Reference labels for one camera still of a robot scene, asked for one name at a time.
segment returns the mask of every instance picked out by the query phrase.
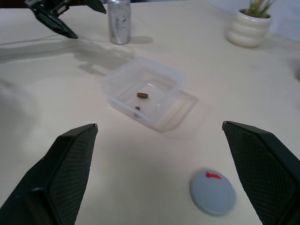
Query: black robotic claw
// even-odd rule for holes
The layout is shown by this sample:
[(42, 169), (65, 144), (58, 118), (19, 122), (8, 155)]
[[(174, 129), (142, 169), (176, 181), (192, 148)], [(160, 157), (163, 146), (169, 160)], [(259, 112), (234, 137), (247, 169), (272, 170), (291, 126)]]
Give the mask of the black robotic claw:
[[(26, 0), (25, 3), (33, 11), (36, 18), (55, 33), (68, 38), (76, 39), (78, 36), (58, 17), (69, 9), (71, 0)], [(95, 11), (106, 14), (100, 0), (83, 0), (84, 4)]]

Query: table surface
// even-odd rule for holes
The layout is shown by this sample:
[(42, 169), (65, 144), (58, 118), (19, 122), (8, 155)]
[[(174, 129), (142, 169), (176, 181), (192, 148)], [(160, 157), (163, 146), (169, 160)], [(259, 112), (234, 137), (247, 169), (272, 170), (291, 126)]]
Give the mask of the table surface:
[[(0, 204), (60, 134), (97, 123), (90, 178), (76, 224), (261, 224), (243, 191), (224, 120), (274, 133), (298, 158), (299, 44), (268, 38), (244, 49), (224, 38), (231, 17), (203, 0), (132, 5), (132, 40), (109, 42), (107, 16), (73, 7), (61, 19), (79, 35), (52, 33), (28, 9), (0, 9)], [(143, 56), (180, 71), (199, 99), (190, 135), (162, 134), (111, 108), (103, 79)], [(225, 217), (198, 210), (189, 181), (221, 172), (237, 193)]]

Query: small brown object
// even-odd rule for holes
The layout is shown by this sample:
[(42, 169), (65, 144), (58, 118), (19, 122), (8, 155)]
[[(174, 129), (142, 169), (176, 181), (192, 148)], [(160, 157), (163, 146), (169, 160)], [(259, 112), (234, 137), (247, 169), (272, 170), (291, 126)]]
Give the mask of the small brown object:
[(148, 94), (146, 94), (146, 93), (141, 93), (141, 92), (138, 92), (138, 93), (136, 94), (136, 96), (137, 96), (138, 98), (148, 98)]
[[(140, 110), (141, 110), (139, 106), (135, 107), (135, 109), (137, 109), (138, 111), (140, 111)], [(134, 117), (135, 117), (135, 118), (139, 118), (139, 115), (138, 115), (138, 114), (136, 114), (136, 113), (134, 113)]]

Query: white flower pot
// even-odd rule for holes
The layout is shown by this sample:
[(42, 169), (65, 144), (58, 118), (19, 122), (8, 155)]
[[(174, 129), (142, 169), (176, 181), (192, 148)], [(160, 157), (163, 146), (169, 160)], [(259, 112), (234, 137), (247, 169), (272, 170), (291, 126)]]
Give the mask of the white flower pot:
[(272, 18), (256, 18), (237, 12), (234, 21), (226, 32), (228, 40), (242, 47), (256, 47), (269, 31)]

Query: gray round lid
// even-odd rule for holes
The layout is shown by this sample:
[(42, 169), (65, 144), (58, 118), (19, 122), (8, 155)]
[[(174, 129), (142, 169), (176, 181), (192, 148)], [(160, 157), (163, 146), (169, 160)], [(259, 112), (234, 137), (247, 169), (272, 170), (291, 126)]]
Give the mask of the gray round lid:
[(233, 209), (236, 202), (230, 181), (212, 170), (200, 172), (194, 177), (191, 196), (199, 209), (215, 216), (225, 215)]

